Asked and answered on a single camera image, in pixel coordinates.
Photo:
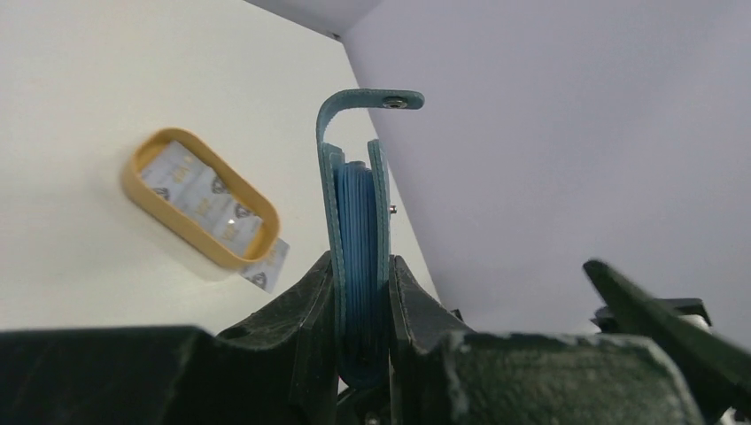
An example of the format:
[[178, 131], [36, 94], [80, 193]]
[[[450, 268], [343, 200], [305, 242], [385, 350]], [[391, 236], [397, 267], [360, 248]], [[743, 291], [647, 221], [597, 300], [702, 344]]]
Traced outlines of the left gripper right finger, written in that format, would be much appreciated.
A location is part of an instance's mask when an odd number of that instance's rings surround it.
[[477, 332], [391, 258], [395, 424], [701, 424], [679, 369], [651, 339]]

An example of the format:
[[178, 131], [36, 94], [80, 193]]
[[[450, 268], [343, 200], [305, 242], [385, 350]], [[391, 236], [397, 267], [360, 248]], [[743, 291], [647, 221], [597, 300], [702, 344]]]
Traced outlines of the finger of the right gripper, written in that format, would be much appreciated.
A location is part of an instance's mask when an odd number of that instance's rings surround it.
[[592, 319], [601, 332], [652, 339], [680, 369], [705, 421], [731, 407], [750, 417], [750, 352], [683, 318], [680, 306], [703, 311], [698, 298], [655, 298], [599, 259], [583, 269], [605, 303]]

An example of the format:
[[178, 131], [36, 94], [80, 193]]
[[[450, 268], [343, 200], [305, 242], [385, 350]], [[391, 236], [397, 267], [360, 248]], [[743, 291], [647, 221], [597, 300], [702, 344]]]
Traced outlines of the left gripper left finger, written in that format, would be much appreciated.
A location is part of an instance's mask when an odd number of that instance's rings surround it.
[[332, 424], [332, 261], [212, 335], [192, 326], [8, 331], [4, 424]]

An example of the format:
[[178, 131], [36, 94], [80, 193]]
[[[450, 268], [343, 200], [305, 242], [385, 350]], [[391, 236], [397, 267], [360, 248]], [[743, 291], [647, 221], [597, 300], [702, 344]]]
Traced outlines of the blue leather card holder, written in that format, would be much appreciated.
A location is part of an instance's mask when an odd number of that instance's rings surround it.
[[389, 167], [377, 139], [369, 161], [349, 161], [325, 140], [342, 112], [383, 108], [419, 110], [422, 93], [396, 89], [346, 89], [330, 96], [316, 119], [315, 141], [334, 281], [337, 371], [354, 389], [369, 389], [388, 377], [391, 333], [388, 280], [391, 256]]

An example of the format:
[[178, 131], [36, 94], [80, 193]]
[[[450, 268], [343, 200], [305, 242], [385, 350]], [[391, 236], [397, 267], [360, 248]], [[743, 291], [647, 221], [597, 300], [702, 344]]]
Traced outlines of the yellow oval tray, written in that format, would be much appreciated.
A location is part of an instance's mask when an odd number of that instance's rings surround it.
[[[197, 222], [147, 187], [141, 172], [172, 141], [182, 143], [189, 151], [217, 172], [228, 185], [230, 194], [241, 205], [250, 208], [262, 219], [258, 234], [242, 255], [236, 255]], [[279, 214], [273, 204], [203, 140], [190, 131], [165, 127], [150, 135], [127, 160], [120, 178], [126, 196], [177, 236], [215, 264], [238, 270], [264, 259], [272, 251], [281, 231]]]

